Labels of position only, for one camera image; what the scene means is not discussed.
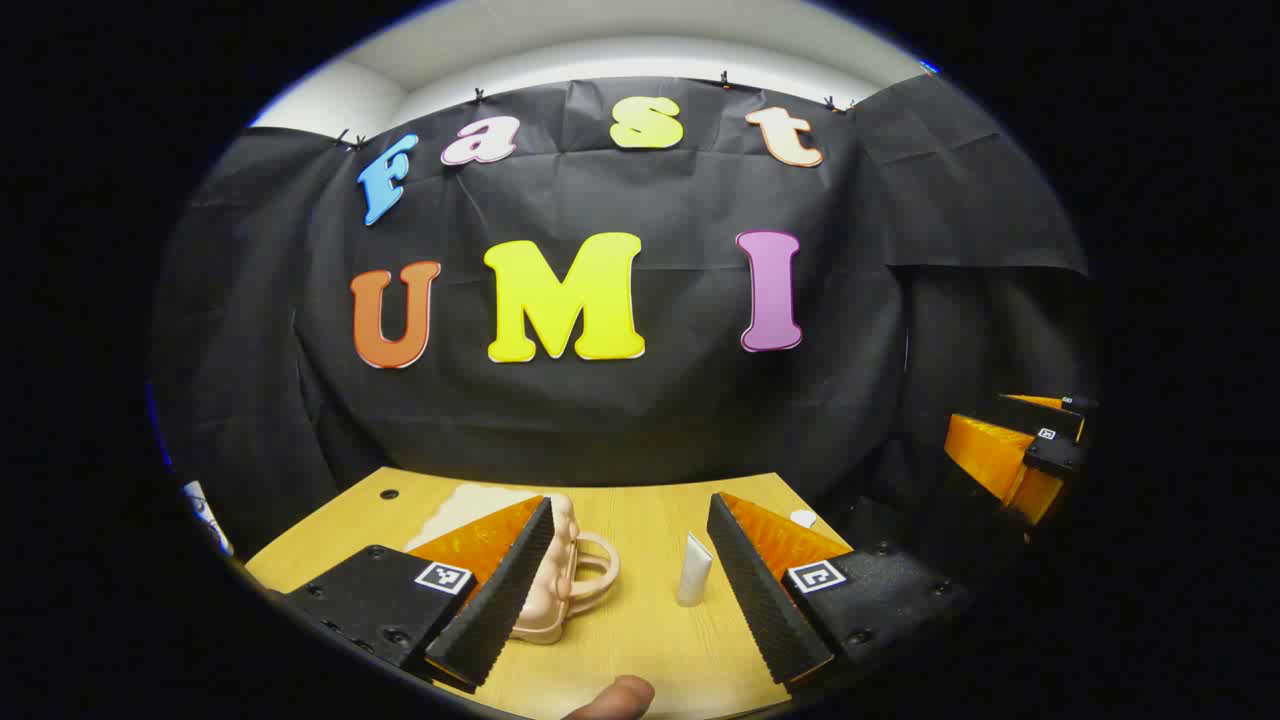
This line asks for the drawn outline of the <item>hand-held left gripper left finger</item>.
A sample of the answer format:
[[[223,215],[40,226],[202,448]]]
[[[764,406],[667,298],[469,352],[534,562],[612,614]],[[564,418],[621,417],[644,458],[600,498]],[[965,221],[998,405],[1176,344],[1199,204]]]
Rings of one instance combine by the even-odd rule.
[[[535,495],[410,553],[366,546],[283,600],[384,664],[472,692],[500,656],[554,537],[553,502]]]

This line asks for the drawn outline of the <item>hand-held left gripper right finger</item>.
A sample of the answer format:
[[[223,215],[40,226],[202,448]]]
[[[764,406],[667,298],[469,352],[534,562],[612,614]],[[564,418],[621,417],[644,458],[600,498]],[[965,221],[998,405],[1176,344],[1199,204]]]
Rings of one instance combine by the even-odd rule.
[[[707,532],[774,682],[844,687],[905,659],[972,603],[964,584],[893,544],[852,550],[736,495]]]

